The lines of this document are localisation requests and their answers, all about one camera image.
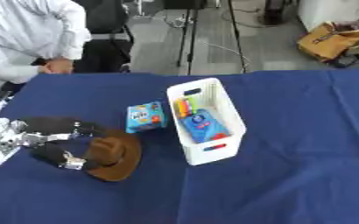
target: man's arm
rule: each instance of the man's arm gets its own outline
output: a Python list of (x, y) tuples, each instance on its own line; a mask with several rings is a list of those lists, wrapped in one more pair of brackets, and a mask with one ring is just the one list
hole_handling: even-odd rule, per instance
[(72, 0), (18, 0), (24, 7), (44, 15), (54, 15), (64, 25), (59, 58), (80, 60), (85, 42), (91, 40), (86, 28), (86, 11)]
[(39, 66), (12, 65), (8, 57), (0, 48), (0, 79), (15, 84), (25, 83), (35, 77), (39, 72)]

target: yellow bag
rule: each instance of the yellow bag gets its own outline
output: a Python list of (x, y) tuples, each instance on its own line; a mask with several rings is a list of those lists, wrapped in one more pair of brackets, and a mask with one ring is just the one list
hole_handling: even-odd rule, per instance
[(358, 43), (359, 30), (337, 31), (333, 23), (321, 24), (298, 42), (300, 50), (321, 62), (338, 59)]

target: brown hat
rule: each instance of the brown hat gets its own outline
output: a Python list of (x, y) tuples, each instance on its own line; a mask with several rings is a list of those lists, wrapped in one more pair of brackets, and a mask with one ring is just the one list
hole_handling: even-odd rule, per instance
[(87, 173), (106, 181), (128, 178), (141, 158), (138, 139), (121, 130), (109, 130), (104, 138), (94, 138), (84, 158), (96, 165)]

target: white cabinet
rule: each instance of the white cabinet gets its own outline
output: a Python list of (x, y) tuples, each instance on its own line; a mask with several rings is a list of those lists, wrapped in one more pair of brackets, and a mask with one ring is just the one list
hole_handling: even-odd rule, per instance
[(308, 31), (326, 21), (357, 21), (359, 0), (301, 0), (299, 17)]

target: hat brim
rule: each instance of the hat brim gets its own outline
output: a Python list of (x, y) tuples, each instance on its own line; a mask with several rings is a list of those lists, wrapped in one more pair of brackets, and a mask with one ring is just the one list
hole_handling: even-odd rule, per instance
[[(128, 178), (136, 169), (141, 158), (141, 145), (135, 136), (121, 130), (109, 130), (107, 137), (115, 137), (121, 140), (125, 147), (122, 160), (112, 166), (88, 170), (87, 173), (106, 181), (121, 181)], [(91, 150), (88, 148), (85, 158), (91, 158)]]

